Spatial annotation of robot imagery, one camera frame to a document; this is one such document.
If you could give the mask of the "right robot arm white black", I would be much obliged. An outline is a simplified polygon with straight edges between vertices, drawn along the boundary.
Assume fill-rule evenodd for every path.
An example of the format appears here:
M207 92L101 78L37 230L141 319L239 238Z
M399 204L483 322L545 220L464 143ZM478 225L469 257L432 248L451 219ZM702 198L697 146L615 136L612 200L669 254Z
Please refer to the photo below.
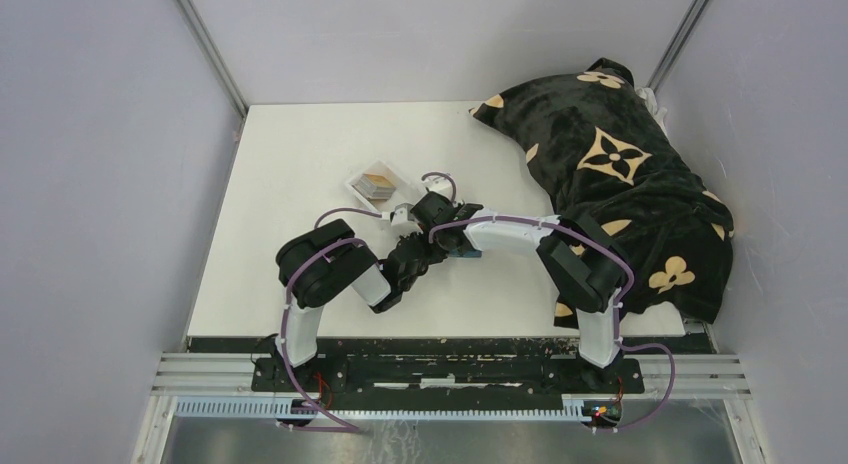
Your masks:
M411 208L428 244L442 252L508 251L538 257L580 333L580 384L602 392L618 377L619 309L635 284L624 251L590 215L523 217L429 192Z

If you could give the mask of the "black blanket with beige flowers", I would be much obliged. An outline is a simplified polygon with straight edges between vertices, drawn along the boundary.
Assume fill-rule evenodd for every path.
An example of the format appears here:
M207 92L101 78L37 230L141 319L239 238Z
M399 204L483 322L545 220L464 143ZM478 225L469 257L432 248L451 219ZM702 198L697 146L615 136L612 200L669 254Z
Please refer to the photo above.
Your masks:
M636 277L625 313L671 303L716 321L733 264L731 211L672 147L625 65L602 58L536 78L471 115L522 149L556 214L589 214L622 248Z

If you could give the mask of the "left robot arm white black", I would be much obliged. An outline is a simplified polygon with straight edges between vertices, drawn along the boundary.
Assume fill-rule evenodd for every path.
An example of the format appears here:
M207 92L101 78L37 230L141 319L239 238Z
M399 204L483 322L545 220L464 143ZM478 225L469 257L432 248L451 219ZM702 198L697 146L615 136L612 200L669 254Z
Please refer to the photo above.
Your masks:
M323 224L285 244L275 262L285 288L276 376L291 390L313 381L323 308L352 289L376 314L398 304L413 284L448 252L422 233L402 237L383 259L343 219Z

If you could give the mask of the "clear plastic tray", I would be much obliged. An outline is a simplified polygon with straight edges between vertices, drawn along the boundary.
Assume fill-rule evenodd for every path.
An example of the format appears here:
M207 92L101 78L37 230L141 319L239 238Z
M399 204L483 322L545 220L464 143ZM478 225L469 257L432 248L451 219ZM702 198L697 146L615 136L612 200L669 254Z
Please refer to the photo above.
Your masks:
M411 206L423 196L419 184L382 160L356 170L343 180L343 186L359 209L378 215Z

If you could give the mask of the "blue leather card holder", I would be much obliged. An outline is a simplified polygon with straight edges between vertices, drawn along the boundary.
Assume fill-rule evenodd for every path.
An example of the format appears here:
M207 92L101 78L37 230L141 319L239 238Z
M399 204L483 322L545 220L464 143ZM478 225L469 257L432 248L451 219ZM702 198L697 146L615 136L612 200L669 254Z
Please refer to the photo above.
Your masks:
M448 253L448 256L450 258L478 259L482 257L482 252L475 249L452 250Z

